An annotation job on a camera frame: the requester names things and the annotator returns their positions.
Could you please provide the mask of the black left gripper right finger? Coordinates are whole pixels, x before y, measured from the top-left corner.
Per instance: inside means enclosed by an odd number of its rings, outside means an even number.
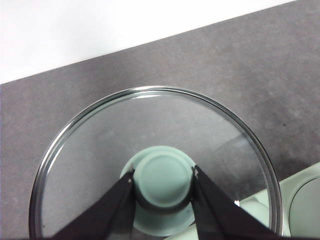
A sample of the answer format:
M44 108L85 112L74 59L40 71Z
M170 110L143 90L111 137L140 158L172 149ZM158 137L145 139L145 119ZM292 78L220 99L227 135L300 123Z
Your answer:
M237 206L197 165L191 204L200 240L284 240Z

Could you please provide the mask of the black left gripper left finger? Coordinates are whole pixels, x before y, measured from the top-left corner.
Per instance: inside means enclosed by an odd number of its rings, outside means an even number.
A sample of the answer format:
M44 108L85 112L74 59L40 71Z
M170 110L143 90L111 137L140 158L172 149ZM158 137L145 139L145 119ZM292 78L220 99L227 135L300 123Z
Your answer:
M130 240L136 212L134 171L125 173L95 204L53 240Z

